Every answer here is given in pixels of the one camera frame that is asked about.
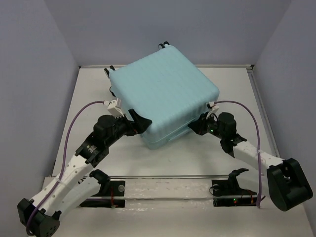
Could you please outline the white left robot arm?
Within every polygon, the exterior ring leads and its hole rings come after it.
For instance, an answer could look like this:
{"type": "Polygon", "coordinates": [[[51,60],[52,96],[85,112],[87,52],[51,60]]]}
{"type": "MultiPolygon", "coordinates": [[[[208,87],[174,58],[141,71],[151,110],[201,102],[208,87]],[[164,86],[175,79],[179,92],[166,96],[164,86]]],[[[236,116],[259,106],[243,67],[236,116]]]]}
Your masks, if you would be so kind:
{"type": "Polygon", "coordinates": [[[68,164],[45,188],[31,199],[22,199],[18,205],[20,222],[29,236],[50,237],[59,228],[60,221],[72,209],[94,194],[104,195],[110,186],[110,177],[96,166],[109,154],[109,147],[122,136],[144,133],[152,121],[129,110],[126,116],[101,116],[92,133],[79,146],[68,164]]]}

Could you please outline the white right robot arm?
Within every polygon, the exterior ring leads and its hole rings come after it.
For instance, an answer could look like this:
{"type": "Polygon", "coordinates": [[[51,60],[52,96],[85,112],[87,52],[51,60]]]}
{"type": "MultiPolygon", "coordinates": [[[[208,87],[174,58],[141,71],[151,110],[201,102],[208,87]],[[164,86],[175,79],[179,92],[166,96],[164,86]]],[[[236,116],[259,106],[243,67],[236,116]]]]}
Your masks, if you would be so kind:
{"type": "Polygon", "coordinates": [[[313,191],[299,164],[293,158],[281,159],[260,151],[237,133],[237,122],[230,113],[220,113],[212,118],[207,113],[188,124],[197,135],[207,133],[220,139],[222,150],[248,165],[256,168],[267,178],[269,196],[273,204],[281,211],[311,199],[313,191]]]}

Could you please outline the light blue hard-shell suitcase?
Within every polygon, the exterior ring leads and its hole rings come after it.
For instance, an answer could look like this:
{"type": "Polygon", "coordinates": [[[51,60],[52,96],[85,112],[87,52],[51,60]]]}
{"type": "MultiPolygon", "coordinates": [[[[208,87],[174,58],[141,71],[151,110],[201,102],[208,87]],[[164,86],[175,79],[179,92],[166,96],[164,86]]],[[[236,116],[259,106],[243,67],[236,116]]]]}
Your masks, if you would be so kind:
{"type": "Polygon", "coordinates": [[[150,149],[158,149],[188,133],[188,124],[216,101],[219,88],[176,47],[165,41],[159,50],[115,69],[105,68],[111,92],[122,110],[134,109],[152,124],[141,134],[150,149]]]}

